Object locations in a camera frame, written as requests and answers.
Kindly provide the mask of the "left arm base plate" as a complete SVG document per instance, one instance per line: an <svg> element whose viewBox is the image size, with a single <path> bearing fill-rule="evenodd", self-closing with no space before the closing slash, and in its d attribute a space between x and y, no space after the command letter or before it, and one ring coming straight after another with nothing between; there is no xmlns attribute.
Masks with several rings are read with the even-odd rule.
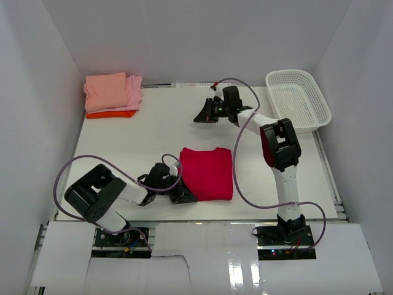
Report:
<svg viewBox="0 0 393 295"><path fill-rule="evenodd" d="M151 251L147 247L149 228L140 227L122 234L111 235L97 229L93 239L91 256L93 258L149 259Z"/></svg>

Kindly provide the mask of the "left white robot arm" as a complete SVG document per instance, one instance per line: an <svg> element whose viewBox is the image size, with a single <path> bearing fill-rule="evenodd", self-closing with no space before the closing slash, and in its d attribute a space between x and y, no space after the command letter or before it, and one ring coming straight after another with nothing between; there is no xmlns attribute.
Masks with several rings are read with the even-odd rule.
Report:
<svg viewBox="0 0 393 295"><path fill-rule="evenodd" d="M99 164L72 184L64 199L87 222L108 230L110 240L116 245L124 245L129 240L130 230L112 204L120 199L144 207L158 195L168 196L175 205L197 202L178 173L176 165L156 163L148 174L138 177L136 183L126 183Z"/></svg>

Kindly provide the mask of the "red t shirt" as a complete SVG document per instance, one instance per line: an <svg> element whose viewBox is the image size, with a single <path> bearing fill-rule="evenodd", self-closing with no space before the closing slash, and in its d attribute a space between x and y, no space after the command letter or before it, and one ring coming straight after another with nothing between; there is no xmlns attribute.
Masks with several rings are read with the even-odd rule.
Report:
<svg viewBox="0 0 393 295"><path fill-rule="evenodd" d="M211 151L183 148L180 152L182 180L199 202L230 201L233 198L232 152L217 147Z"/></svg>

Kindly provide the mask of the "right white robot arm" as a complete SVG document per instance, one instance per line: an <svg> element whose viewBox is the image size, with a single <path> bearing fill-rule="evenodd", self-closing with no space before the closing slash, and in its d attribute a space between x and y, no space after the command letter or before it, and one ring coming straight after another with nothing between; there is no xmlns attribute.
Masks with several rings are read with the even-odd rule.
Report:
<svg viewBox="0 0 393 295"><path fill-rule="evenodd" d="M263 158L273 172L278 204L261 206L249 201L240 191L236 168L232 168L235 187L239 196L248 205L264 210L277 209L276 239L285 245L293 244L306 228L306 222L300 208L297 188L297 166L302 150L291 121L264 116L258 112L258 108L244 105L236 86L228 86L221 90L215 83L211 90L214 96L206 99L202 110L193 121L212 124L220 118L227 118L240 128L233 150L233 166L244 130L247 129L260 137Z"/></svg>

